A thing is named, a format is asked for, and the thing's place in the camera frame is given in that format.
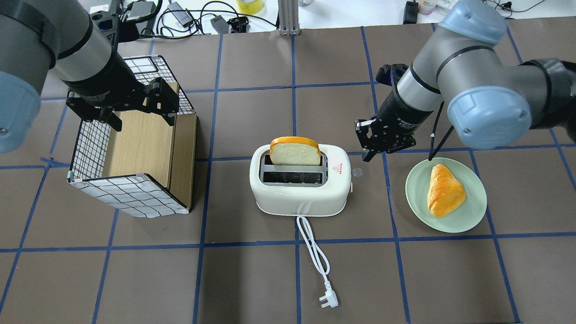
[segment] light green plate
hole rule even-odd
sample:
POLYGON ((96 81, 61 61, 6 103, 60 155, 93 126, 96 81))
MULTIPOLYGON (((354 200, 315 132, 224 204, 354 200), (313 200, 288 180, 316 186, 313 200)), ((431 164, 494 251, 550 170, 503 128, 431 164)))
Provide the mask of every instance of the light green plate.
POLYGON ((432 161, 424 160, 410 171, 406 179, 406 198, 420 220, 447 233, 460 233, 473 228, 486 213, 486 191, 480 179, 466 165, 444 157, 436 157, 432 161), (466 190, 466 200, 462 205, 442 218, 432 216, 427 202, 430 174, 436 164, 445 165, 466 190))

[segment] light blue joint cap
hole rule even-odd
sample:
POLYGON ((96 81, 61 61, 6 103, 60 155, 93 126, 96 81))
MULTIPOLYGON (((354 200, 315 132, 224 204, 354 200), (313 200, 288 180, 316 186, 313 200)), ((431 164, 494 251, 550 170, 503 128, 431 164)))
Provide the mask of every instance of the light blue joint cap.
POLYGON ((514 142, 532 123, 524 97, 500 86, 480 86, 457 95, 448 105, 448 119, 462 142, 479 150, 514 142))
POLYGON ((0 153, 22 145, 38 110, 38 92, 21 78, 0 71, 0 153))
POLYGON ((438 24, 481 42, 498 44, 506 33, 506 22, 496 10, 478 0, 461 0, 438 24))

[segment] yellow container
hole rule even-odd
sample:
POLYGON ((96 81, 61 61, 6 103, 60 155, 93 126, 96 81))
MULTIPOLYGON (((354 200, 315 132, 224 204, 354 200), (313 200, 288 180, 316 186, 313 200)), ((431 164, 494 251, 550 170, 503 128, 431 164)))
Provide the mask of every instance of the yellow container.
POLYGON ((264 6, 263 0, 236 0, 241 14, 256 14, 264 6))

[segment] bread slice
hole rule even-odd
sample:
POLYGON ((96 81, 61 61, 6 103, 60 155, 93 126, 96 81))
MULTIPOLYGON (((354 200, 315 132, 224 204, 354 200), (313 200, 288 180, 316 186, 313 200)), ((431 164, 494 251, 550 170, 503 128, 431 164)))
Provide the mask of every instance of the bread slice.
POLYGON ((277 165, 320 165, 320 149, 310 138, 278 137, 270 144, 270 159, 277 165))
POLYGON ((460 181, 443 164, 432 168, 428 209, 432 216, 441 218, 455 211, 466 200, 466 191, 460 181))

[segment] metal post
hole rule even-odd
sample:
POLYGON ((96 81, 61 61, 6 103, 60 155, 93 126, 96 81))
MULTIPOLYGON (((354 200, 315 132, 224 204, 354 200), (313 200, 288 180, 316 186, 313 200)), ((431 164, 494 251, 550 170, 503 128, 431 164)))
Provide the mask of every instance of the metal post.
POLYGON ((278 0, 280 35, 300 35, 298 0, 278 0))

